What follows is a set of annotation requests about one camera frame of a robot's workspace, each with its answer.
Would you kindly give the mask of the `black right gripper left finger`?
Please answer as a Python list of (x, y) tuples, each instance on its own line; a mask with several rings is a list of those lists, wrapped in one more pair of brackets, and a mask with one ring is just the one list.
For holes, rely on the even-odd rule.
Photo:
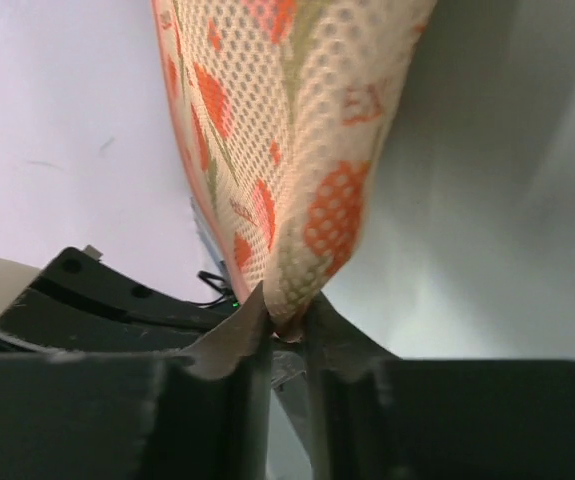
[(0, 479), (261, 479), (270, 362), (260, 290), (183, 348), (0, 352)]

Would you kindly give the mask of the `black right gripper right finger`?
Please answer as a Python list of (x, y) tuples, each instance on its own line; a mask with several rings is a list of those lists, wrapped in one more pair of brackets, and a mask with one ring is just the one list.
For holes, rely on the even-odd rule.
[(575, 479), (574, 360), (409, 360), (303, 317), (317, 479)]

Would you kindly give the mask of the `pink floral mesh laundry bag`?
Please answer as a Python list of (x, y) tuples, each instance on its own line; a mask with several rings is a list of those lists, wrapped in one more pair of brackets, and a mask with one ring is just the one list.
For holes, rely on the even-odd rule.
[(156, 1), (188, 184), (233, 291), (275, 332), (361, 238), (373, 178), (431, 1)]

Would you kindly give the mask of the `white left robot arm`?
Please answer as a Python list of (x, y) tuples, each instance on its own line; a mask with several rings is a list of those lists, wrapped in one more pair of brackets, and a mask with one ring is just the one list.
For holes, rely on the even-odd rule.
[(172, 298), (68, 247), (0, 314), (0, 352), (146, 352), (183, 348), (239, 307), (227, 282), (202, 271), (217, 299)]

